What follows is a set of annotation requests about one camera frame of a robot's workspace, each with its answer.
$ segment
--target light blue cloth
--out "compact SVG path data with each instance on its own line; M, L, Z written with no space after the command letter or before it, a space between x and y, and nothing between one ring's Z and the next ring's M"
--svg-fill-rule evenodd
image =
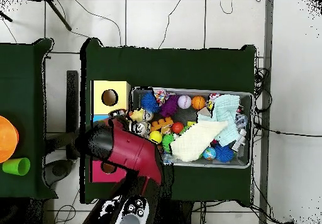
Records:
M235 123L239 101L239 96L224 94L216 99L212 117L198 115L198 122L200 120L228 122L228 126L214 138L222 147L239 138L238 129Z

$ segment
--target gray plastic bin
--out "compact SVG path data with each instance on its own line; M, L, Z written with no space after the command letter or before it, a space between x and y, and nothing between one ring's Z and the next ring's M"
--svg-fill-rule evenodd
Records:
M193 90L193 89L171 89L171 88L160 88L160 87L147 87L144 89L143 87L134 87L131 90L130 95L130 108L137 109L140 107L140 100L141 97L147 93L151 92L153 89L165 89L167 92L173 92L178 95L186 94L193 98L194 96L200 95L204 96L207 100L208 96L214 92L218 92L220 94L233 94L238 95L240 97L240 104L244 107L244 114L248 118L248 124L246 126L246 142L245 146L240 146L239 151L234 156L234 158L229 163L222 163L216 159L214 160L207 160L205 158L200 158L192 162L183 162L181 160L176 160L174 165L182 165L182 166L190 166L190 167L225 167L225 168L234 168L234 169L244 169L248 167L251 163L252 159L252 125L253 125L253 110L254 110L254 96L248 92L226 92L226 91L217 91L217 90ZM152 121L159 120L162 117L157 114L153 117ZM179 121L187 125L187 121L196 121L197 115L196 110L191 106L187 109L178 108L175 115L171 116L174 122Z

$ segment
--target red ball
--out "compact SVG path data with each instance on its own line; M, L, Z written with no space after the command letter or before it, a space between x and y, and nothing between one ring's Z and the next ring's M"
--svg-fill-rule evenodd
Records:
M184 125L181 122L176 122L172 125L172 131L176 134L180 133L183 128Z

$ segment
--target orange bowl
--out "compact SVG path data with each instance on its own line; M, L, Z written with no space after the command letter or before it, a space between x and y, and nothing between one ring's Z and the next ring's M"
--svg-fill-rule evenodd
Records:
M0 163L8 160L16 150L19 135L9 120L0 116Z

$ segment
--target pink box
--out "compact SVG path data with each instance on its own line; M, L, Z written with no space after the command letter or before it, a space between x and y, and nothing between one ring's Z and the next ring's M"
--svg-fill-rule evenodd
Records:
M108 174L102 171L101 161L93 160L92 165L92 182L120 182L126 176L126 171L119 167L114 173Z

